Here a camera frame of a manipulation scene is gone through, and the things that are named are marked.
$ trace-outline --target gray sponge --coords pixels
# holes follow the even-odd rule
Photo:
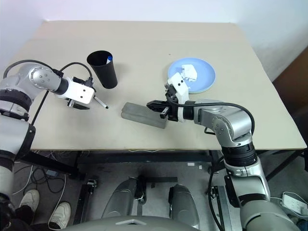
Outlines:
[[[122,108],[121,116],[124,119],[132,120],[142,124],[147,124],[157,128],[166,127],[167,118],[161,119],[159,116],[159,112],[153,112],[146,106],[134,103],[127,102]]]

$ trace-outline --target black paper cup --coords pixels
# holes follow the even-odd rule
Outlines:
[[[117,85],[113,56],[110,52],[95,51],[89,54],[87,62],[94,70],[104,88],[111,89]]]

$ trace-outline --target light blue plate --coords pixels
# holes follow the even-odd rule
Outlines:
[[[197,58],[183,58],[175,61],[168,70],[168,78],[171,78],[175,73],[182,72],[182,65],[192,64],[198,73],[198,78],[195,82],[184,80],[189,87],[189,93],[200,93],[209,89],[215,82],[214,68],[206,61]]]

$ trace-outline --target white shoe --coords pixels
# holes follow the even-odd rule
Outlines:
[[[39,192],[36,189],[31,189],[27,191],[22,198],[19,207],[27,205],[33,212],[36,211],[39,205]]]
[[[64,229],[71,217],[71,205],[68,202],[62,202],[50,218],[50,222],[56,223],[60,229]]]

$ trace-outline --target table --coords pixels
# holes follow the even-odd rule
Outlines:
[[[216,82],[207,91],[190,95],[237,103],[256,120],[256,149],[304,149],[294,121],[264,72],[243,32],[229,23],[165,23],[120,21],[44,22],[14,56],[13,61],[36,59],[54,68],[70,62],[87,64],[96,50],[113,54],[118,86],[107,90],[94,74],[97,96],[90,110],[66,106],[67,101],[49,95],[36,120],[34,150],[219,150],[215,136],[192,121],[169,121],[165,129],[121,118],[126,102],[146,105],[165,100],[164,84],[170,64],[183,57],[208,61]],[[68,76],[87,78],[82,67],[65,71]],[[43,92],[30,110],[33,117]]]

